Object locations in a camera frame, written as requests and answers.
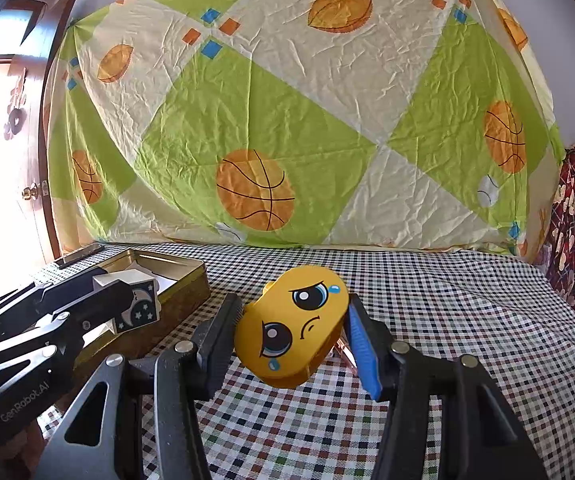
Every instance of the frowning mouth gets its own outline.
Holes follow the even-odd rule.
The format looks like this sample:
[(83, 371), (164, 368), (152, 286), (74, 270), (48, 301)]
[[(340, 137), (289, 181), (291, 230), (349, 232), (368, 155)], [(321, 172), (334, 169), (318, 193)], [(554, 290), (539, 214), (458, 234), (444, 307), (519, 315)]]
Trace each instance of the frowning mouth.
[[(312, 319), (308, 319), (308, 320), (305, 322), (305, 324), (303, 325), (303, 328), (301, 329), (301, 339), (305, 339), (305, 338), (303, 337), (303, 333), (305, 332), (305, 327), (308, 326), (308, 324), (310, 324), (312, 321), (314, 321), (314, 320), (316, 320), (316, 319), (321, 319), (321, 316), (312, 317)], [(307, 331), (310, 332), (310, 331), (312, 330), (312, 327), (313, 327), (313, 326), (314, 326), (314, 325), (310, 325), (310, 328), (308, 328)]]

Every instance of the bright window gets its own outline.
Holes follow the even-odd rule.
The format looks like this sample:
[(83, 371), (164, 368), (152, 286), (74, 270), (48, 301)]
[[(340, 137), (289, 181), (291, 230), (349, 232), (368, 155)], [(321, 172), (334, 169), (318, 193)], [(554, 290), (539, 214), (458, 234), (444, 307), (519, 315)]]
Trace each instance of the bright window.
[(23, 41), (32, 18), (26, 9), (2, 9), (0, 11), (0, 55), (16, 53)]

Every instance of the door knob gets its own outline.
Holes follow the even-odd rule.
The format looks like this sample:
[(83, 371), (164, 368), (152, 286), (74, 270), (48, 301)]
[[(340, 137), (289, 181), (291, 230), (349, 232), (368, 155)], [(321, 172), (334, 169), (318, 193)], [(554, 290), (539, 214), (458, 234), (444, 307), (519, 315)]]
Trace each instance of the door knob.
[(36, 200), (39, 196), (39, 187), (35, 182), (32, 183), (30, 187), (26, 187), (21, 191), (21, 197), (24, 200)]

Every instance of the bed sheet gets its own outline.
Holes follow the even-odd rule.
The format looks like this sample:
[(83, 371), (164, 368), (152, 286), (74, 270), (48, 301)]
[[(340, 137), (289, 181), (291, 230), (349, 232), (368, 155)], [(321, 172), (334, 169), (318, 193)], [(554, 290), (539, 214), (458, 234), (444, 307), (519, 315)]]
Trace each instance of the bed sheet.
[[(151, 250), (206, 263), (212, 295), (153, 350), (158, 354), (211, 317), (228, 292), (244, 302), (295, 266), (335, 270), (368, 312), (398, 339), (454, 359), (476, 355), (499, 383), (551, 479), (575, 473), (575, 312), (534, 267), (505, 256), (458, 251), (412, 253), (263, 249), (159, 244)], [(66, 270), (36, 275), (57, 281), (122, 250), (108, 247)], [(152, 399), (143, 407), (144, 470), (158, 478)], [(232, 357), (224, 387), (197, 404), (215, 479), (354, 479), (371, 475), (387, 406), (369, 399), (340, 360), (328, 358), (295, 390), (276, 390)], [(46, 434), (54, 411), (40, 422)], [(440, 403), (431, 402), (424, 479), (438, 475)]]
[(532, 262), (564, 157), (501, 0), (117, 0), (68, 29), (47, 89), (66, 251), (91, 237)]

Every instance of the window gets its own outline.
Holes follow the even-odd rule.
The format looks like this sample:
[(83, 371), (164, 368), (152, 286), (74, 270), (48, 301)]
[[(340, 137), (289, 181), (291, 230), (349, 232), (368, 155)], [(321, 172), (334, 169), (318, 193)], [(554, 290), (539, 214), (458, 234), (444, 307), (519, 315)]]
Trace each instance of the window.
[(36, 0), (10, 0), (0, 11), (0, 62), (9, 60), (39, 21), (45, 4)]

